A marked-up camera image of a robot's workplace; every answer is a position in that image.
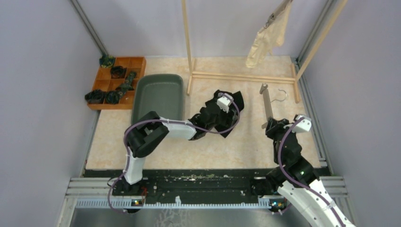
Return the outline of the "black garment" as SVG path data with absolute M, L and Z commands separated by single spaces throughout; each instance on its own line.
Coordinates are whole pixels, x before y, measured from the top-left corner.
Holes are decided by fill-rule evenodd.
M 230 107 L 234 107 L 238 111 L 238 115 L 244 109 L 244 100 L 243 100 L 242 93 L 240 91 L 237 91 L 235 93 L 230 93 L 230 92 L 227 92 L 227 91 L 216 90 L 216 92 L 214 93 L 213 98 L 211 100 L 205 102 L 205 105 L 206 106 L 208 106 L 208 105 L 217 105 L 218 93 L 227 93 L 227 94 L 229 94 L 229 95 L 231 95 L 233 97 L 233 102 L 230 105 Z M 219 134 L 221 136 L 226 138 L 230 134 L 230 132 L 232 131 L 232 127 L 229 128 L 229 129 L 215 129 L 215 128 L 214 129 L 217 132 L 219 132 Z

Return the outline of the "beige cotton underwear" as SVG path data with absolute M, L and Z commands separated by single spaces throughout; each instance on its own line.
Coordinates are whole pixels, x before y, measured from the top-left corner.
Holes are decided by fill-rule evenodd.
M 268 54 L 272 55 L 273 48 L 283 45 L 291 8 L 292 3 L 285 8 L 268 28 L 262 27 L 257 32 L 245 61 L 246 67 L 256 67 Z

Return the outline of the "beige clip hanger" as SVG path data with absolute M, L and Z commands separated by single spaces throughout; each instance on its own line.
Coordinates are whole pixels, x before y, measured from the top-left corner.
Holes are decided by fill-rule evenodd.
M 263 28 L 268 28 L 276 18 L 285 10 L 285 8 L 292 3 L 292 0 L 283 0 L 276 9 L 270 14 Z

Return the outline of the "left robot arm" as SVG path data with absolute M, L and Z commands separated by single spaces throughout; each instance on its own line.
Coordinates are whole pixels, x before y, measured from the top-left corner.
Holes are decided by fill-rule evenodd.
M 142 171 L 146 157 L 165 138 L 198 140 L 206 133 L 220 134 L 226 138 L 238 122 L 244 104 L 236 102 L 220 107 L 211 103 L 200 109 L 200 113 L 185 121 L 160 117 L 155 111 L 144 115 L 129 127 L 123 137 L 127 149 L 127 164 L 124 170 L 123 189 L 131 196 L 142 189 Z

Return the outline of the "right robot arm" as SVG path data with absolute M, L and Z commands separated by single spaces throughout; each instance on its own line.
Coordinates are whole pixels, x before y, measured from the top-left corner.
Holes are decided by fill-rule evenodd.
M 352 227 L 325 189 L 315 168 L 302 156 L 297 135 L 309 132 L 311 119 L 298 114 L 293 122 L 269 117 L 265 135 L 272 139 L 274 162 L 278 164 L 266 176 L 266 188 L 272 195 L 281 195 L 312 227 Z

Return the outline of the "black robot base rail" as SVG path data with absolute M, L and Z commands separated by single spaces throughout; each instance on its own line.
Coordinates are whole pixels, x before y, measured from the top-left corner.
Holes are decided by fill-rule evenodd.
M 268 182 L 271 169 L 171 169 L 144 170 L 139 182 L 119 180 L 113 196 L 138 196 L 146 204 L 233 205 L 253 204 L 259 198 L 281 196 Z

